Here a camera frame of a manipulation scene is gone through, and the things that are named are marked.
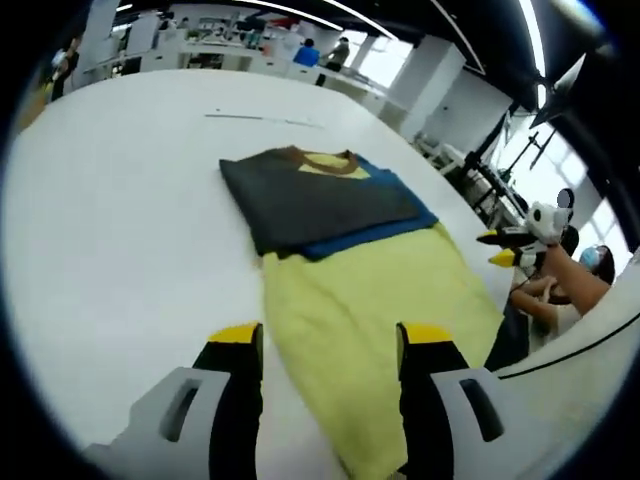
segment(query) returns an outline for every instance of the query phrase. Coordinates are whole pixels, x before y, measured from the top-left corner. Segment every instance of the person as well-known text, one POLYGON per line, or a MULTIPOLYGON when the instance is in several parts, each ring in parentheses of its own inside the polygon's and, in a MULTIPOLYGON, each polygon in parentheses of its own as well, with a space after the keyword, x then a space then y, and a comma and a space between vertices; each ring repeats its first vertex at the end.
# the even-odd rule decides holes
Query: person
MULTIPOLYGON (((349 39, 347 37, 342 37, 339 40, 336 48, 331 50, 331 52, 329 52, 327 55, 322 56, 323 60, 327 60, 327 64, 325 65, 325 68, 332 70, 334 72, 340 72, 340 70, 342 70, 342 66, 344 65, 344 62, 346 62, 347 58, 349 58, 350 52, 351 51, 349 50, 349 39)), ((318 81, 316 82, 316 85, 318 87, 322 87, 326 80, 327 80, 326 75, 321 74, 318 77, 318 81)))
POLYGON ((318 60, 320 60, 320 52, 313 48, 314 45, 314 41, 311 38, 307 38, 298 53, 296 53, 293 61, 306 67, 315 67, 318 64, 318 60))
POLYGON ((606 245, 587 248, 575 262, 561 245, 549 247, 542 271, 548 275, 516 285, 511 304, 532 316, 545 342, 562 335, 595 307, 615 278, 613 254, 606 245), (551 295, 566 297, 561 305, 547 303, 551 295))
POLYGON ((80 46, 80 37, 74 37, 69 43, 69 48, 60 61, 57 70, 53 74, 53 89, 51 91, 51 101, 55 101, 64 95, 64 82, 69 78, 78 66, 80 55, 78 47, 80 46))

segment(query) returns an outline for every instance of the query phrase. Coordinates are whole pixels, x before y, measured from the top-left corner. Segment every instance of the white tabletop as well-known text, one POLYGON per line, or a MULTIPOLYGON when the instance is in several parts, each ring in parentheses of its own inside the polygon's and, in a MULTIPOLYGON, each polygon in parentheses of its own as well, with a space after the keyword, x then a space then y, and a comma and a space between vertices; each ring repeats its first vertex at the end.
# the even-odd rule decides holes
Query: white tabletop
MULTIPOLYGON (((346 96, 209 70, 100 82, 47 107, 17 139, 2 212, 16 339, 78 446, 110 442, 131 404, 190 366, 210 333, 264 320, 249 231, 218 159, 291 144, 350 149, 393 169, 502 308, 511 272, 487 263, 497 249, 475 241, 482 223, 402 138, 346 96)), ((339 478, 268 336, 264 367, 260 477, 339 478)))

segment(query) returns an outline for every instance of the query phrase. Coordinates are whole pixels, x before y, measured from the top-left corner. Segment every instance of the ceiling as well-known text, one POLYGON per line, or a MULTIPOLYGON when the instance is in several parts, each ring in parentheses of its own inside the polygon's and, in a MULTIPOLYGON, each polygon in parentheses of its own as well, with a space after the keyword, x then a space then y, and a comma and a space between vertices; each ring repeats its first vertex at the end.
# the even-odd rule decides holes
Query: ceiling
MULTIPOLYGON (((448 39, 458 46, 466 56, 467 64, 477 67, 461 35, 452 27, 436 8, 437 1, 442 9, 455 20, 467 43, 480 60, 486 75, 485 80, 499 88, 529 110, 536 106, 534 81, 536 68, 531 40, 519 0, 424 0, 420 10, 415 0, 340 0, 363 15, 387 28, 401 40, 418 43, 425 35, 448 39)), ((583 53, 593 51, 602 36, 594 39, 578 28, 554 6, 554 3, 576 0, 531 0, 538 21, 545 57, 547 78, 557 80, 583 53)), ((611 28, 618 26, 621 11, 604 0, 582 0, 591 5, 601 20, 611 28)), ((329 20, 345 29, 356 29, 379 34, 377 30, 343 10, 322 0, 271 0, 272 3, 296 8, 317 17, 329 20)), ((211 2, 170 2, 167 0, 122 0, 122 4, 133 3, 133 8, 122 12, 130 14, 150 8, 167 8, 172 3, 211 2)), ((215 2, 251 7, 250 4, 233 1, 215 2)), ((630 13, 622 12, 622 17, 630 13)), ((623 45, 624 33, 616 31, 613 38, 618 46, 623 45)), ((552 122, 559 132, 572 144, 589 167, 589 175, 601 194, 610 196, 614 210, 619 217, 632 215, 623 212, 622 200, 616 195, 631 192, 631 200, 626 204, 640 205, 640 173, 638 156, 629 155, 633 132, 629 132, 631 122, 621 116, 618 109, 625 103, 633 90, 625 65, 619 58, 607 61, 590 61, 584 75, 576 83, 573 102, 575 108, 569 118, 552 122)), ((631 245, 640 242, 640 215, 623 226, 631 245)))

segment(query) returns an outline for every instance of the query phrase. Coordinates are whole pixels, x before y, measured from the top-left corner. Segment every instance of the workstation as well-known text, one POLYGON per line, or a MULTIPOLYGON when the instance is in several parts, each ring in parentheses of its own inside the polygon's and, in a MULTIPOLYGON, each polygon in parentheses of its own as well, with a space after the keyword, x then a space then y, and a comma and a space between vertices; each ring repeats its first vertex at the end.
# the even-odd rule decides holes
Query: workstation
MULTIPOLYGON (((243 468, 282 479, 436 467, 455 478, 546 475, 551 464, 539 460, 580 443, 606 410, 638 328, 627 322, 638 308, 635 233, 562 128, 566 69, 544 95, 535 82, 500 84, 480 60, 492 47, 478 31, 460 37, 479 7, 456 12, 454 28, 431 5, 439 20, 415 33, 417 24, 392 26, 406 15, 377 22, 368 11, 366 22, 320 0, 311 13, 266 3, 93 3, 68 91, 9 157, 6 289, 33 388, 73 449, 124 478, 209 478, 212 465, 231 478, 225 455, 238 478, 243 468), (243 29, 247 18, 265 20, 259 38, 260 28, 243 29), (341 37, 350 51, 339 71, 293 62, 305 39, 325 55, 341 37), (559 200, 565 189, 570 204, 559 200), (525 318, 520 348, 507 309, 532 276, 517 272, 564 248, 568 226, 579 234, 574 259, 606 243, 617 279, 544 345, 533 348, 540 335, 525 318), (509 227, 532 241, 534 263, 501 264, 525 245, 478 240, 509 227), (627 323, 605 354, 591 349, 627 323), (505 338, 510 360, 490 366, 505 338), (445 355, 455 365, 414 357, 412 342, 455 345, 445 355), (204 352, 227 343, 259 352, 255 429, 237 424, 252 442, 233 422, 223 437, 212 427, 238 418, 229 402, 246 406, 230 396, 237 379, 247 386, 244 366, 203 367, 204 352), (448 419, 417 430, 444 435, 449 443, 430 444, 456 453, 438 450, 428 466, 408 425, 435 413, 420 408, 424 398, 415 410, 401 403, 416 392, 412 372, 435 379, 438 419, 448 419), (549 392, 550 382, 561 387, 549 392), (576 406, 574 382, 588 406, 576 406), (250 451, 230 452, 225 439, 250 451), (188 474, 177 467, 187 464, 188 474)), ((523 11, 514 18, 524 23, 523 11)), ((501 28, 480 33, 535 50, 525 25, 501 28)), ((520 61, 540 70, 529 57, 520 61)), ((572 91, 584 95, 576 78, 572 91)))

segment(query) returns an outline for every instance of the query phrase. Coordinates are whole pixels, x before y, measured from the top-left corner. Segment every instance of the yellow cloth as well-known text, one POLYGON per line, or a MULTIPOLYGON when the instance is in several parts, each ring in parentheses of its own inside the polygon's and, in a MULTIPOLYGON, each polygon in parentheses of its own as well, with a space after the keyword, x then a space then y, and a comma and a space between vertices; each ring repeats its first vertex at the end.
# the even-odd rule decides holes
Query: yellow cloth
MULTIPOLYGON (((326 167, 344 167, 348 163, 348 160, 346 158, 340 158, 340 157, 336 157, 335 155, 329 155, 326 153, 307 153, 305 154, 305 157, 307 157, 313 163, 324 165, 326 167)), ((323 172, 322 170, 318 170, 317 168, 313 168, 312 166, 306 165, 306 164, 300 167, 299 171, 309 172, 309 173, 319 173, 321 175, 334 175, 334 176, 343 177, 343 178, 354 178, 356 180, 363 180, 365 178, 369 178, 370 176, 367 173, 367 171, 362 167, 358 167, 355 169, 355 171, 353 171, 352 173, 348 173, 346 175, 335 175, 333 173, 323 172)))
POLYGON ((502 319, 440 224, 316 263, 269 254, 264 274, 267 328, 354 478, 386 478, 407 460, 396 323, 445 328, 478 367, 502 319))

